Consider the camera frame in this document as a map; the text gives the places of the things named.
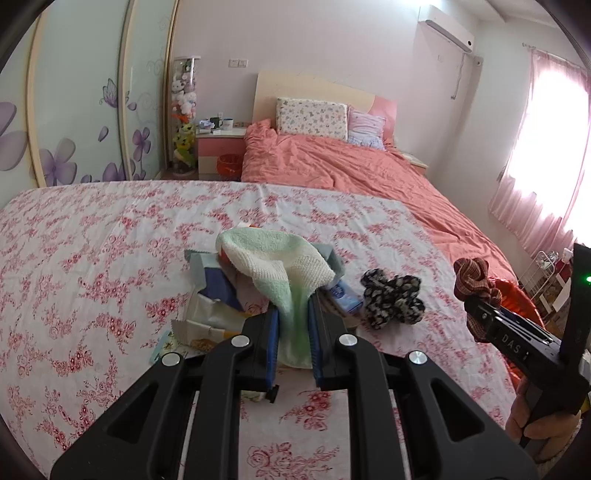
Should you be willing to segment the person's right hand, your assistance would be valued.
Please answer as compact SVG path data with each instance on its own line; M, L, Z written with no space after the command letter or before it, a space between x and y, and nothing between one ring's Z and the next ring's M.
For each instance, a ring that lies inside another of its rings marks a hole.
M530 407L525 398L529 381L523 377L512 404L505 431L515 442L522 436L530 440L542 440L543 448L535 457L537 463L545 463L557 457L572 441L578 432L581 412L576 415L554 413L539 420L530 420Z

